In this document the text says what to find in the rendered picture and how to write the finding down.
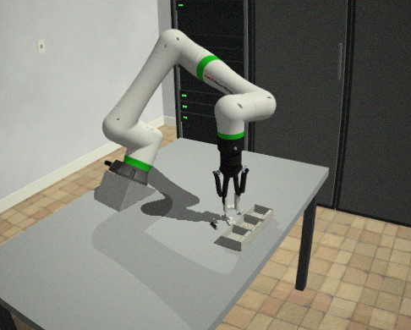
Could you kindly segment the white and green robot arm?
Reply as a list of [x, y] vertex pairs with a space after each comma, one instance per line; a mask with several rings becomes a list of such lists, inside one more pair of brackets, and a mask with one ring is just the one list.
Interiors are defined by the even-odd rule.
[[267, 119], [275, 112], [276, 101], [270, 92], [236, 74], [182, 31], [166, 30], [159, 36], [131, 86], [103, 120], [103, 134], [127, 148], [123, 162], [104, 162], [109, 171], [147, 186], [147, 176], [163, 134], [139, 118], [157, 87], [177, 63], [226, 94], [217, 101], [214, 109], [218, 151], [225, 154], [243, 151], [244, 125]]

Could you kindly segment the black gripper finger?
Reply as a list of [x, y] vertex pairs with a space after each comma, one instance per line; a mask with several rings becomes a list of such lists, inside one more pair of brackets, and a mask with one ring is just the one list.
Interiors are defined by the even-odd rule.
[[240, 179], [240, 186], [238, 184], [238, 170], [234, 169], [234, 178], [233, 178], [233, 184], [234, 184], [234, 208], [236, 211], [238, 211], [238, 203], [239, 203], [239, 197], [241, 196], [241, 193], [244, 193], [245, 191], [245, 184], [246, 184], [246, 178], [247, 178], [247, 173], [249, 169], [244, 166], [242, 168], [242, 173], [241, 173], [241, 179]]
[[219, 197], [222, 197], [222, 203], [223, 203], [223, 211], [227, 213], [227, 188], [228, 188], [228, 182], [230, 179], [230, 174], [231, 171], [227, 170], [227, 177], [223, 175], [223, 185], [221, 188], [221, 181], [220, 181], [220, 169], [217, 171], [212, 172], [213, 175], [215, 176], [215, 181], [216, 181], [216, 192], [219, 195]]

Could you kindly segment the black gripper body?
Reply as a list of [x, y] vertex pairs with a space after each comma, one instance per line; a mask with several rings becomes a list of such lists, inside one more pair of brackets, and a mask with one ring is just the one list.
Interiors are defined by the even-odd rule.
[[234, 169], [238, 170], [238, 174], [243, 168], [242, 164], [242, 152], [237, 154], [225, 154], [220, 152], [220, 172], [227, 177], [227, 170], [231, 171], [230, 178], [234, 178]]

